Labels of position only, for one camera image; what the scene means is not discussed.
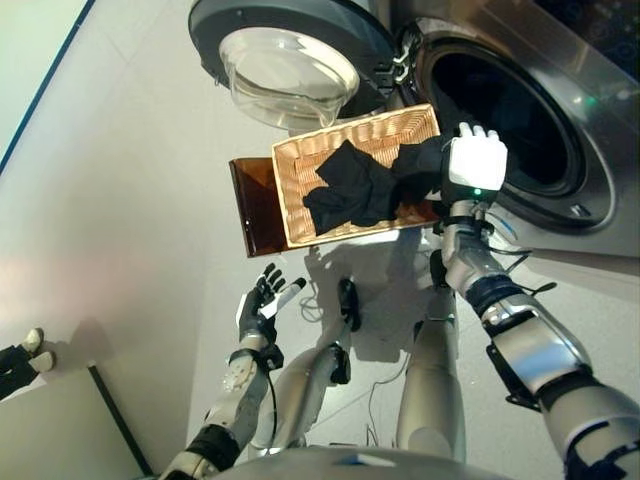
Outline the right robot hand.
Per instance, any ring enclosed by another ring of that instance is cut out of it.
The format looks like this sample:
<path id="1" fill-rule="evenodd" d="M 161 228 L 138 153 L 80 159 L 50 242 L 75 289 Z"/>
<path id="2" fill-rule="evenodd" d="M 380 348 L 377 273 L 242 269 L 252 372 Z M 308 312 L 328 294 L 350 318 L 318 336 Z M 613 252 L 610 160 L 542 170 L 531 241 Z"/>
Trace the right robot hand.
<path id="1" fill-rule="evenodd" d="M 490 206 L 506 178 L 508 149 L 495 130 L 460 122 L 443 147 L 441 199 L 447 206 L 471 201 Z"/>

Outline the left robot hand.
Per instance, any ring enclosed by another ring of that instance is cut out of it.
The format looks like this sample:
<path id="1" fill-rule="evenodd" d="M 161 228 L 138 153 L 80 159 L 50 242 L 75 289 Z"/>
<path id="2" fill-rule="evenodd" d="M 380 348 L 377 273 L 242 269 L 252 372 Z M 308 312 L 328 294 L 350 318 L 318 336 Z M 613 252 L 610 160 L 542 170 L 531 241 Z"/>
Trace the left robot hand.
<path id="1" fill-rule="evenodd" d="M 254 286 L 241 296 L 236 325 L 239 341 L 250 335 L 261 336 L 267 345 L 277 338 L 276 315 L 306 286 L 307 281 L 299 277 L 288 283 L 280 269 L 269 263 L 258 275 Z"/>

